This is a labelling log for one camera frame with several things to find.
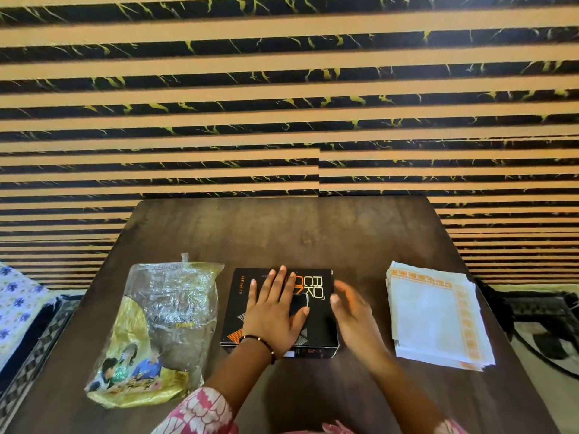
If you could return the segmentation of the black white checkered mat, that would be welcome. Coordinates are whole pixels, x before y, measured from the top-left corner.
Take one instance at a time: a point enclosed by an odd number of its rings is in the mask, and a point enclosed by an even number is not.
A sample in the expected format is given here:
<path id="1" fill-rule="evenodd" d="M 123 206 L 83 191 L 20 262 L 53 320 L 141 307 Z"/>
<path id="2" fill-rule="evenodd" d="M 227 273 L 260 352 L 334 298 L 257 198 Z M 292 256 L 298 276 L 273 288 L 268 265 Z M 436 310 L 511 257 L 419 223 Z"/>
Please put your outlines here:
<path id="1" fill-rule="evenodd" d="M 0 434 L 5 434 L 83 296 L 60 294 L 43 306 L 0 370 Z"/>

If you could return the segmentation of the person's left hand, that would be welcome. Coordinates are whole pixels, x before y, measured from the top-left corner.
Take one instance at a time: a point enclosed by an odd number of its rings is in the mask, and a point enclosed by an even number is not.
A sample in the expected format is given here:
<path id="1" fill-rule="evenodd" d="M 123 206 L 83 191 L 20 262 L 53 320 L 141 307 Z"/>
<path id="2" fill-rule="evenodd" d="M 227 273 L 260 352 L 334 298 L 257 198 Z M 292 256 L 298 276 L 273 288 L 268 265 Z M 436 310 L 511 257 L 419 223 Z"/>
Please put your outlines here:
<path id="1" fill-rule="evenodd" d="M 242 338 L 263 341 L 275 359 L 283 357 L 298 339 L 290 338 L 290 317 L 294 315 L 290 315 L 290 307 L 296 275 L 294 272 L 287 273 L 286 294 L 289 305 L 282 305 L 276 302 L 278 270 L 270 270 L 261 287 L 257 283 L 257 303 L 250 310 L 246 308 L 242 327 Z"/>

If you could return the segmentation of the person's right forearm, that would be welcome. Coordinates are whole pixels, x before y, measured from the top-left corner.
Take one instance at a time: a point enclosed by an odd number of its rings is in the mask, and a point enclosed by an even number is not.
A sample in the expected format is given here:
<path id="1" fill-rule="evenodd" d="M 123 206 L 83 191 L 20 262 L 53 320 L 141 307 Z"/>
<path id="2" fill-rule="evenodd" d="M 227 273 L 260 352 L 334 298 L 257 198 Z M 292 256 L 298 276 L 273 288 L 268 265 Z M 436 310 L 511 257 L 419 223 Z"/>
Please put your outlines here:
<path id="1" fill-rule="evenodd" d="M 402 434 L 449 434 L 449 420 L 387 353 L 363 360 L 390 406 Z"/>

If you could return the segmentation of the person's left forearm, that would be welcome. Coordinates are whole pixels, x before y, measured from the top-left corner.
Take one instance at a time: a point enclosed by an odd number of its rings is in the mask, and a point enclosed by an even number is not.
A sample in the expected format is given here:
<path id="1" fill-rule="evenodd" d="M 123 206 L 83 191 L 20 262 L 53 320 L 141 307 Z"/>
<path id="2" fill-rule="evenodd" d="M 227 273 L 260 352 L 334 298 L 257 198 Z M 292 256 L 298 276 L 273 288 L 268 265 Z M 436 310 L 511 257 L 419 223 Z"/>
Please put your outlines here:
<path id="1" fill-rule="evenodd" d="M 235 418 L 272 359 L 272 351 L 263 341 L 244 338 L 217 366 L 204 386 L 216 390 L 225 398 Z"/>

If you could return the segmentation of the blue floral white cloth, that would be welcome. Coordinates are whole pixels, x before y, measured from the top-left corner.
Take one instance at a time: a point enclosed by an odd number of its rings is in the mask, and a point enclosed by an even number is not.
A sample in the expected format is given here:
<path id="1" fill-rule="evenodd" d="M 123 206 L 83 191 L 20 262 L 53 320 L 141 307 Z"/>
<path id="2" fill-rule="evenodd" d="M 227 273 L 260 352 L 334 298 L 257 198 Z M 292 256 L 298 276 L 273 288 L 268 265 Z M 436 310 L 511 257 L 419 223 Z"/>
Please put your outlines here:
<path id="1" fill-rule="evenodd" d="M 55 295 L 3 262 L 0 262 L 0 370 L 22 342 L 41 309 Z"/>

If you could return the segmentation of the gold and clear plastic bag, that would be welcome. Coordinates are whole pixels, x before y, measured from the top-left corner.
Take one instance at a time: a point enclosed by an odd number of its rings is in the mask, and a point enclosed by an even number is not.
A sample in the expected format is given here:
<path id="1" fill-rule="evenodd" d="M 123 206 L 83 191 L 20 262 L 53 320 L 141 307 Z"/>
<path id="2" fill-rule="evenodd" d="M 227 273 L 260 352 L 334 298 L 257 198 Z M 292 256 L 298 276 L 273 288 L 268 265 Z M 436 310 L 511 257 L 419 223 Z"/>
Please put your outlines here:
<path id="1" fill-rule="evenodd" d="M 134 264 L 84 388 L 104 408 L 164 404 L 202 385 L 218 319 L 222 263 Z"/>

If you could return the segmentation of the pink white patterned garment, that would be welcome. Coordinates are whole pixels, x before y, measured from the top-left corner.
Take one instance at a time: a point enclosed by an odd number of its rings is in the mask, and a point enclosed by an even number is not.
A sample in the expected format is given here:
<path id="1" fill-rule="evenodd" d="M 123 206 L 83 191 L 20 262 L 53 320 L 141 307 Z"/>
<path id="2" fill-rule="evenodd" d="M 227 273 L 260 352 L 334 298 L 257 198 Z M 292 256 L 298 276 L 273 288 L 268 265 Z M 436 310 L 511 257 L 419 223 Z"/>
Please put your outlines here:
<path id="1" fill-rule="evenodd" d="M 187 396 L 150 434 L 239 434 L 225 397 L 210 387 Z M 340 421 L 323 423 L 320 431 L 297 430 L 281 434 L 355 434 Z M 452 421 L 443 421 L 433 434 L 468 434 Z"/>

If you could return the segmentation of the black cardboard box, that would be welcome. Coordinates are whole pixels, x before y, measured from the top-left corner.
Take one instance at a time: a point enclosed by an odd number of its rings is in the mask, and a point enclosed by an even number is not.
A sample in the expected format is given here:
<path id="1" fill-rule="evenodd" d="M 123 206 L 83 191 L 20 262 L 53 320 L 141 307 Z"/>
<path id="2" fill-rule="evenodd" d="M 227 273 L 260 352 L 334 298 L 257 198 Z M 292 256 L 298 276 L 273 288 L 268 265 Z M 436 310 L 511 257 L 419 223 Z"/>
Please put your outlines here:
<path id="1" fill-rule="evenodd" d="M 233 272 L 220 346 L 228 353 L 239 344 L 247 308 L 250 281 L 255 279 L 260 289 L 269 269 L 236 268 Z M 310 313 L 299 337 L 284 357 L 327 359 L 339 348 L 337 323 L 331 310 L 330 296 L 334 292 L 331 269 L 294 269 L 296 274 L 289 315 L 303 307 Z"/>

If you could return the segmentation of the stack of white orange-bordered napkins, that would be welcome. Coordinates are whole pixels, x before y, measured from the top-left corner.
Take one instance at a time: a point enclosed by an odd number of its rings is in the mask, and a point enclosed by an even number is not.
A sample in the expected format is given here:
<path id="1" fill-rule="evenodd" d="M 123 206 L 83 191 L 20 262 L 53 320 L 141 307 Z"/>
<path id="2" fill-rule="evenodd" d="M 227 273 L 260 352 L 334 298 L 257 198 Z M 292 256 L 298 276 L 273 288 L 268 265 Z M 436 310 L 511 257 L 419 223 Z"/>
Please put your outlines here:
<path id="1" fill-rule="evenodd" d="M 476 286 L 465 274 L 393 261 L 386 286 L 397 357 L 476 372 L 496 364 Z"/>

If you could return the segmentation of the person's right hand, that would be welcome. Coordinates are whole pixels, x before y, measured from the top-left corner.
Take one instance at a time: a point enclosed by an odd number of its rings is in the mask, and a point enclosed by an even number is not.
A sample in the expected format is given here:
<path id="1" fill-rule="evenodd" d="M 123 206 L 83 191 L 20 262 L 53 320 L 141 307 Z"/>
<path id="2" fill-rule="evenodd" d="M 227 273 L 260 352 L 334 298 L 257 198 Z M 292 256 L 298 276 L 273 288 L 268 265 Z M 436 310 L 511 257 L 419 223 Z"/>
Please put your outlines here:
<path id="1" fill-rule="evenodd" d="M 379 376 L 391 357 L 370 304 L 343 281 L 335 281 L 334 288 L 343 304 L 343 321 L 337 324 L 346 347 L 373 376 Z"/>

